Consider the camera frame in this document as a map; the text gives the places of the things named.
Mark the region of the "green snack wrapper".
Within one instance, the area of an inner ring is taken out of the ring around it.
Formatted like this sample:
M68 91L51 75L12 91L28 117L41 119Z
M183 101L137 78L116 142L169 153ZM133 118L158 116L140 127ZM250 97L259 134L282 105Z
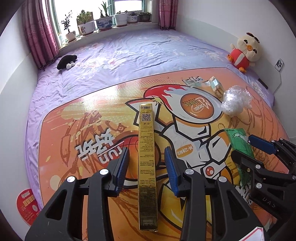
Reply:
M255 158L252 147L248 142L248 135L243 128L225 128L224 131L226 132L232 151L235 152L234 160L241 160L241 156L247 156L251 158ZM243 170L239 163L237 164L237 171L239 175L239 181L235 182L236 186L243 187L248 182L250 182L250 175L247 171Z

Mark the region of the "small patterned flower pot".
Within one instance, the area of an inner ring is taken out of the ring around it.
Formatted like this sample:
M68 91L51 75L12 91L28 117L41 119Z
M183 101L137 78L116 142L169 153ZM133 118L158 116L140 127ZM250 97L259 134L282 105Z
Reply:
M136 12L129 12L127 15L127 23L134 24L138 22L138 14Z

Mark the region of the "left pink curtain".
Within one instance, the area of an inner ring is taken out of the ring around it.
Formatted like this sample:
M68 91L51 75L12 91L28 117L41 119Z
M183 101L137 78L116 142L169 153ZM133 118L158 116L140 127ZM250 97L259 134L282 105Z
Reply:
M45 69L59 56L47 1L25 1L22 5L22 23L36 66Z

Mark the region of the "purple floral bed quilt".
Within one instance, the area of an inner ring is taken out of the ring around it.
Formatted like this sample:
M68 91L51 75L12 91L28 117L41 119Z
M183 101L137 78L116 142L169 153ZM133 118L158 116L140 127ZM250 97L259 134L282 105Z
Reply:
M70 70L52 63L38 72L29 107L25 162L29 183L40 207L39 141L45 116L53 109L94 91L155 74L207 67L235 70L227 52L193 36L159 29L114 34L70 51Z

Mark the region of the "chick plush toy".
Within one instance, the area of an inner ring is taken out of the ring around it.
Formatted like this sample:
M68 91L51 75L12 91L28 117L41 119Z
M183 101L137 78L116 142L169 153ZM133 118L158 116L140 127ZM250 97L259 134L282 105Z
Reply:
M230 46L232 51L227 55L227 59L241 73L246 73L249 66L254 67L262 54L259 39L250 32L239 38L236 46Z

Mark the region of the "clear plastic bag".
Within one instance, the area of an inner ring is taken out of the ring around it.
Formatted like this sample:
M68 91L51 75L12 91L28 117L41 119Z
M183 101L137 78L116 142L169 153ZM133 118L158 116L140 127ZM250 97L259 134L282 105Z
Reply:
M223 94L221 109L224 114L234 117L243 112L244 109L252 109L253 96L245 88L234 85Z

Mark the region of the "green framed window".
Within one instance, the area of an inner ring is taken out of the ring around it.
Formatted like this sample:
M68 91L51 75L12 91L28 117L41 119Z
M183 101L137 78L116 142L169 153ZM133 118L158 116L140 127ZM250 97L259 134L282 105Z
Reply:
M51 22L53 29L57 36L59 48L63 47L68 43L66 39L67 31L64 30L64 26L61 21L64 20L65 15L72 11L72 18L70 18L70 31L75 31L76 36L79 36L79 28L77 26L76 18L82 10L93 12L93 19L97 20L100 18L100 10L103 1L65 1L56 0L48 1L49 9L51 13ZM152 6L154 1L106 1L110 4L108 9L109 15L114 15L121 11L143 11L152 13Z

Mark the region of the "white headboard panel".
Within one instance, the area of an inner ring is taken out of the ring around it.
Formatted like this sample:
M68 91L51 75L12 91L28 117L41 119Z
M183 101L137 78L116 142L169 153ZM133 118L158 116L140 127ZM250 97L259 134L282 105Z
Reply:
M179 14L177 15L176 30L227 52L231 51L230 44L235 44L238 40L237 37L220 28ZM268 86L269 91L275 94L281 85L281 76L274 66L262 56L252 67L252 70Z

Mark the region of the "leafy plant white pot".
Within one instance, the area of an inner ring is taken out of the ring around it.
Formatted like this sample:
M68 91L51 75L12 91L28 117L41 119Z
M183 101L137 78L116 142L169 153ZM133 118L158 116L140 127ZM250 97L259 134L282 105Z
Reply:
M87 36L95 31L93 12L82 10L76 18L81 36Z

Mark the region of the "red round sticker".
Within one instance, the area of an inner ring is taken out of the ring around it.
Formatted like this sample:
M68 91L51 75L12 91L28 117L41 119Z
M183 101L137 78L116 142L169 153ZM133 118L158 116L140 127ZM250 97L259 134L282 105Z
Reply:
M16 199L16 207L26 224L31 226L40 213L38 203L31 189L23 190Z

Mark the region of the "gold long box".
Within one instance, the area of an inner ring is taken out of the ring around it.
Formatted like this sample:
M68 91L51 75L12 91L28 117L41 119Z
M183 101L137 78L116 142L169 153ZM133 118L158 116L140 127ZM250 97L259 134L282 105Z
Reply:
M152 104L140 105L138 133L138 224L139 230L158 230L154 118Z

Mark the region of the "white flower pot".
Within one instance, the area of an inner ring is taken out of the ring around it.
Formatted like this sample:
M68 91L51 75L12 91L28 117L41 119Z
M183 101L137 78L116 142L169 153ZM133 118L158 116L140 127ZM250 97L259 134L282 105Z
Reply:
M115 23L117 27L124 27L127 25L127 11L125 12L117 12L114 15Z

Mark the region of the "small carton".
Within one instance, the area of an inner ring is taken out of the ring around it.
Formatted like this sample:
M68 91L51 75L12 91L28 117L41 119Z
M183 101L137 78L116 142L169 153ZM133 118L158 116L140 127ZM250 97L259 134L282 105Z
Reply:
M203 84L205 86L211 87L213 93L218 98L223 97L225 90L224 90L222 84L220 83L220 81L215 76L212 76L209 80L203 82Z

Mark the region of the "black white plush toy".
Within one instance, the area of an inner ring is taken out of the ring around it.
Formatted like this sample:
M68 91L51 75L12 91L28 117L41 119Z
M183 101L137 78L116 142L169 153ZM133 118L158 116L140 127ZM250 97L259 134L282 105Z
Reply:
M57 65L58 70L62 70L64 68L71 68L73 65L72 63L75 63L77 60L77 55L65 55L64 57L61 58Z

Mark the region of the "blue white porcelain planter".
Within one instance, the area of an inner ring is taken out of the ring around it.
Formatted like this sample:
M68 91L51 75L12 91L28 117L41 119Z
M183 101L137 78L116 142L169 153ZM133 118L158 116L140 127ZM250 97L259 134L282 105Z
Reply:
M110 4L108 4L106 1L103 1L101 7L99 7L100 18L96 20L96 25L99 31L107 31L112 29L113 16L108 14L109 7Z

